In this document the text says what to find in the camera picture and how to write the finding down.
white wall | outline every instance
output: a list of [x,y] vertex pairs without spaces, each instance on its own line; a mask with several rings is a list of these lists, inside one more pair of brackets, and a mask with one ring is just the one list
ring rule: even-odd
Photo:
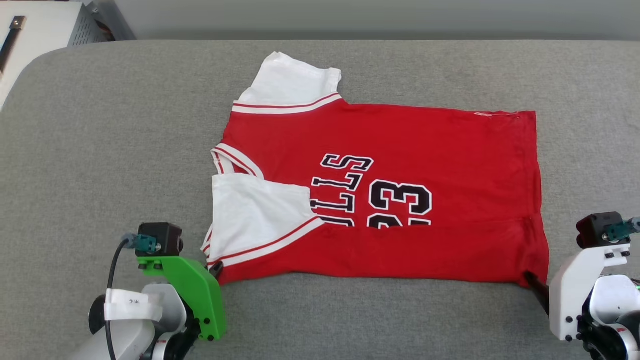
[[640,39],[640,0],[99,0],[138,39]]

gray fabric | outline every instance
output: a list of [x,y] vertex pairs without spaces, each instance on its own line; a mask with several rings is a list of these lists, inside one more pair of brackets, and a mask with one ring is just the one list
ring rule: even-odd
[[[64,358],[89,336],[119,237],[140,222],[211,223],[209,149],[261,61],[337,67],[349,102],[538,112],[554,274],[592,212],[640,215],[640,46],[632,42],[97,44],[35,60],[1,118],[3,359]],[[443,245],[444,250],[452,249]],[[640,261],[614,269],[640,275]],[[150,281],[134,255],[116,286]],[[294,274],[223,289],[228,333],[188,359],[587,359],[511,284]]]

printed number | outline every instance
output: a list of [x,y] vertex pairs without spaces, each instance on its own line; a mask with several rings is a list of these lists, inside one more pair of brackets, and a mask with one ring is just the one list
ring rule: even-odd
[[[352,155],[335,155],[325,154],[322,167],[345,169],[352,171],[366,172],[373,165],[372,158]],[[321,177],[313,177],[311,186],[333,186],[336,188],[345,188],[350,192],[355,192],[360,185],[363,174],[348,172],[344,177],[345,181],[336,181],[323,179]],[[340,193],[340,199],[344,202],[324,202],[318,199],[311,199],[311,208],[323,208],[345,211],[346,213],[355,212],[355,196],[349,193]],[[369,185],[369,204],[378,210],[389,210],[389,201],[402,202],[409,205],[409,214],[425,215],[431,211],[431,192],[426,187],[416,184],[394,183],[392,181],[375,180]],[[354,226],[353,219],[341,217],[320,216],[325,222],[339,224],[344,226]],[[403,226],[400,219],[395,215],[375,213],[367,217],[367,225],[382,229],[383,227]],[[408,225],[431,225],[430,220],[421,218],[409,218]]]
[[346,211],[348,213],[354,213],[355,212],[355,199],[356,197],[354,195],[348,194],[348,193],[341,193],[340,194],[340,199],[344,200],[343,204],[336,204],[333,202],[322,202],[322,201],[318,201],[317,199],[311,199],[311,208],[312,209],[317,209],[317,208],[324,208],[324,209],[334,209],[334,210],[342,210],[342,211]]
[[[431,220],[410,218],[409,226],[431,225]],[[367,226],[382,229],[383,227],[402,226],[402,222],[395,215],[375,213],[367,218]]]
[[425,220],[421,218],[410,218],[409,226],[411,225],[431,225],[431,220]]
[[402,226],[402,223],[395,215],[375,213],[367,218],[367,226],[382,229],[383,227]]
[[343,156],[340,159],[340,155],[327,154],[324,155],[324,159],[320,163],[323,167],[331,168],[347,168],[351,165],[350,170],[367,171],[373,164],[372,158],[363,158],[361,156]]
[[313,180],[311,180],[311,186],[334,186],[336,188],[345,188],[351,192],[354,192],[358,188],[358,185],[360,185],[362,174],[348,172],[345,176],[345,179],[350,179],[351,181],[347,183],[343,181],[321,179],[320,177],[314,176]]
[[326,215],[318,216],[320,220],[324,222],[330,222],[332,224],[343,225],[347,227],[355,226],[355,223],[350,218],[337,218],[337,217],[328,217]]
[[409,214],[425,215],[431,211],[431,192],[422,185],[398,184],[375,180],[369,185],[369,204],[376,209],[389,210],[389,200],[409,204]]

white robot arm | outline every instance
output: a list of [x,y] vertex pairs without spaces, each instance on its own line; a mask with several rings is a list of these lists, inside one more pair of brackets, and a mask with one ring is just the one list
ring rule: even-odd
[[629,235],[640,233],[640,218],[622,221],[618,213],[581,220],[578,245],[547,288],[532,274],[527,280],[562,341],[583,341],[594,360],[640,360],[640,292],[625,275],[601,275],[624,265],[631,255]]
[[[113,321],[111,332],[118,360],[164,360],[171,338],[183,336],[187,331],[187,309],[172,285],[149,284],[142,289],[142,294],[161,296],[162,318],[159,322],[138,319]],[[71,360],[111,359],[107,350],[103,305],[104,296],[100,296],[89,314],[93,336],[70,356]]]

white stripe trim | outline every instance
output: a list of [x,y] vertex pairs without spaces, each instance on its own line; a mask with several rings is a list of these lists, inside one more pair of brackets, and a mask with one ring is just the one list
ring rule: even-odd
[[291,106],[297,106],[297,107],[303,107],[303,106],[311,106],[314,103],[316,103],[318,100],[320,99],[324,99],[324,98],[330,98],[333,96],[338,95],[340,97],[340,94],[338,92],[330,92],[328,94],[324,94],[320,97],[315,98],[313,101],[309,101],[309,102],[299,102],[298,104],[252,104],[250,102],[242,102],[240,100],[236,100],[234,101],[234,105],[245,105],[245,106],[253,106],[253,107],[265,107],[265,106],[275,106],[277,108],[289,108]]
[[298,106],[295,108],[287,108],[287,107],[283,107],[283,108],[249,108],[249,107],[245,107],[245,106],[236,106],[234,105],[233,108],[231,108],[231,111],[234,113],[245,113],[245,114],[295,114],[295,113],[305,113],[307,111],[312,111],[315,109],[318,109],[324,105],[330,104],[331,102],[334,102],[336,100],[341,99],[342,97],[340,96],[340,94],[335,93],[329,97],[327,97],[326,99],[319,101],[313,105],[288,105],[288,106]]
[[278,241],[277,243],[273,244],[272,246],[264,247],[262,249],[259,249],[259,250],[256,250],[256,251],[252,251],[252,252],[247,252],[246,254],[238,255],[238,256],[233,257],[233,258],[227,258],[227,259],[224,259],[222,262],[225,264],[225,266],[230,266],[230,265],[244,263],[245,261],[261,258],[262,256],[265,256],[265,255],[272,254],[272,253],[274,253],[274,252],[276,252],[278,250],[281,250],[281,249],[291,245],[292,243],[294,243],[294,241],[300,239],[304,235],[310,233],[314,229],[317,229],[318,227],[322,226],[323,224],[324,224],[324,222],[322,220],[320,220],[319,218],[317,218],[317,219],[311,221],[310,223],[308,223],[307,225],[305,225],[304,227],[302,227],[300,230],[298,230],[295,233],[289,235],[288,237]]
[[234,170],[234,165],[227,157],[218,155],[217,152],[211,152],[213,155],[213,163],[216,165],[216,170],[218,174],[233,174],[236,172]]
[[[226,151],[227,153],[233,155],[236,157],[236,159],[238,159],[239,161],[242,161],[242,163],[236,161],[236,159],[231,158],[229,156],[227,156],[223,151]],[[214,161],[216,160],[216,155],[220,156],[220,160],[222,161],[222,159],[225,159],[231,163],[236,164],[238,167],[241,167],[243,169],[246,170],[247,174],[249,175],[254,175],[261,180],[264,180],[264,174],[262,173],[262,171],[260,170],[260,168],[258,167],[258,165],[256,165],[253,161],[251,161],[251,159],[249,157],[247,157],[246,155],[244,155],[242,152],[236,150],[235,148],[225,144],[225,143],[220,143],[218,144],[218,146],[214,147],[213,149],[211,149],[211,156],[213,156]]]

